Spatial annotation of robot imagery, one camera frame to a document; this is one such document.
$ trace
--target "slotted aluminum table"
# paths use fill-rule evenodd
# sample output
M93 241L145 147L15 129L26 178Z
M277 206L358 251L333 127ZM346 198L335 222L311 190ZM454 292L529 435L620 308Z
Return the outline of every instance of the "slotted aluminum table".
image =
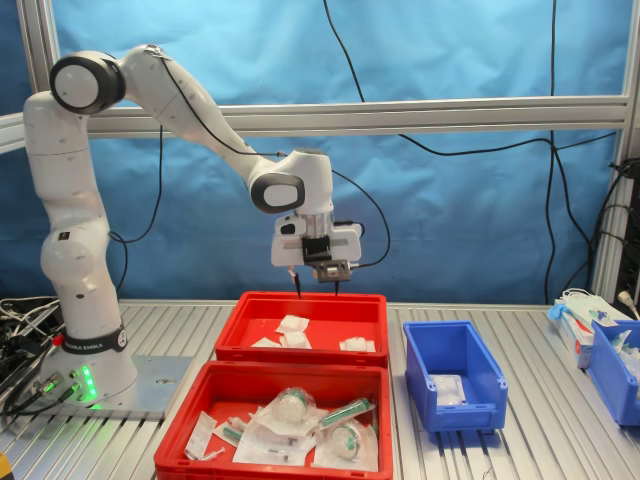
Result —
M124 301L130 348L196 362L164 422L19 418L0 433L17 479L154 478L153 454L235 302ZM620 429L588 375L572 365L543 307L389 304L395 478L403 480L640 480L640 429ZM466 320L509 382L505 428L428 434L404 380L402 322Z

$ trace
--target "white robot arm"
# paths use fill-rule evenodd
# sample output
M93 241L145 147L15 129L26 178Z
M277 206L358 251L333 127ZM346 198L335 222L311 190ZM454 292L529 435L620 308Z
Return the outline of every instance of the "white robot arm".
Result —
M63 348L43 363L41 378L59 373L63 383L79 383L69 403L113 396L136 377L106 266L109 225L87 136L89 116L123 98L176 136L218 153L243 178L260 210L294 210L276 221L275 266L308 265L320 282L349 280L360 259L362 231L358 224L334 225L331 164L322 152L296 150L277 163L259 155L231 129L206 90L155 45L136 47L119 60L99 52L69 55L53 67L50 86L25 103L25 145L51 221L42 268L66 325ZM90 384L81 381L87 378Z

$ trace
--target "medical supply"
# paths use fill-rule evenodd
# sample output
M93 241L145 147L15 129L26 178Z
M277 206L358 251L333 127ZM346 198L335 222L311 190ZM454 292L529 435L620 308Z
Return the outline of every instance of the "medical supply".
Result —
M234 429L227 422L224 422L213 430L213 434L227 442L229 445L237 447L240 439L242 438L243 432Z
M618 335L616 338L614 338L611 341L611 346L616 351L616 353L620 353L622 351L622 348L624 347L624 342L627 340L627 337L629 336L630 333L631 333L631 330L625 330L624 332L622 332L620 335Z
M306 348L311 349L309 339L302 332L285 333L280 337L280 343L284 348Z
M204 457L200 458L199 460L201 462L207 462L209 460L213 460L214 458L217 458L219 455L222 455L225 452L224 447L220 447L220 450L216 450L214 452L211 452L209 455L205 455Z
M280 326L276 329L278 333L302 333L309 325L308 318L298 317L296 315L286 315Z
M322 417L318 428L328 428L336 423L344 422L362 413L373 410L374 408L376 408L376 406L369 402L369 400L366 398L359 398L351 402L349 405L338 408L337 410L334 410Z
M609 305L604 298L591 295L584 290L565 290L562 294L562 300L571 310L573 316L586 325L592 333L592 320L603 327L615 327L618 320L631 320L624 313Z
M229 417L228 422L233 428L241 432L244 432L247 428L247 424L238 417Z
M272 340L269 340L266 337L261 338L260 340L258 340L256 343L254 343L251 346L252 347L257 347L257 348L282 348L282 345L280 345L279 343L276 343L276 342L274 342Z
M467 404L460 375L430 375L430 377L438 391L438 406Z
M253 420L278 435L304 437L326 414L326 410L316 408L313 397L303 389L288 388L256 414Z
M627 352L619 352L618 355L620 355L620 359L622 363L624 363L624 366L627 367L627 370L629 370L629 373L636 377L637 382L640 383L640 360L629 355ZM640 388L638 389L636 398L640 400Z
M378 438L371 428L349 420L316 433L312 467L378 471Z
M242 435L235 463L304 466L316 438L278 435L257 421L251 421Z
M573 316L569 307L561 300L549 309L547 317L554 323L562 341L573 355L578 368L587 368L591 361L593 330Z
M373 340L365 340L363 337L347 338L340 342L340 350L346 352L370 352L375 353L376 345Z
M190 460L200 460L204 457L204 453L211 440L211 435L216 428L216 420L211 418L205 412L200 412L196 426L189 437L184 454Z

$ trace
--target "blue fabric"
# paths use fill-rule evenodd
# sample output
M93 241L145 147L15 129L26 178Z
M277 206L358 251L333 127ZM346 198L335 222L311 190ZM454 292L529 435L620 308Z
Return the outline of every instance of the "blue fabric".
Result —
M368 100L548 94L550 1L329 3ZM201 2L197 9L157 1L124 5L54 2L62 51L121 56L135 44L156 42L222 104L358 100L320 0ZM629 5L560 2L557 94L620 93ZM556 142L604 133L560 131ZM455 151L536 136L548 132L414 137ZM392 301L543 301L550 254L546 145L441 158L397 136L248 141L263 151L320 148L379 202L392 232L391 253L379 266L355 272L344 291L379 292ZM123 296L238 298L246 290L292 290L286 270L270 265L275 217L253 207L240 178L216 155L181 140L165 142L164 196L151 233L130 245ZM613 146L610 137L561 151L573 213L588 233L607 189ZM157 194L157 140L92 140L91 148L111 228L124 238L138 236ZM586 258L558 176L556 168L552 295ZM377 259L386 245L377 211L340 178L334 191L336 218L367 227L363 261ZM51 291L39 268L48 222L22 150L1 157L0 205L0 296ZM109 247L108 264L117 283L120 245ZM314 285L307 271L302 281L307 290L330 289Z
M9 115L31 95L16 2L0 2L0 49L0 115Z

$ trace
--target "blue plastic bin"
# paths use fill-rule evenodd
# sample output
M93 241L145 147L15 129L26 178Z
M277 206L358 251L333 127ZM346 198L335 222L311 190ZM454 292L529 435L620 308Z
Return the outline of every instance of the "blue plastic bin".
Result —
M618 425L640 425L638 381L611 346L611 340L631 330L626 343L640 347L640 322L618 321L617 327L601 327L596 322L592 325L594 337L589 375Z
M507 382L469 321L405 323L409 391L428 432L504 427ZM467 405L438 406L433 375L460 375Z

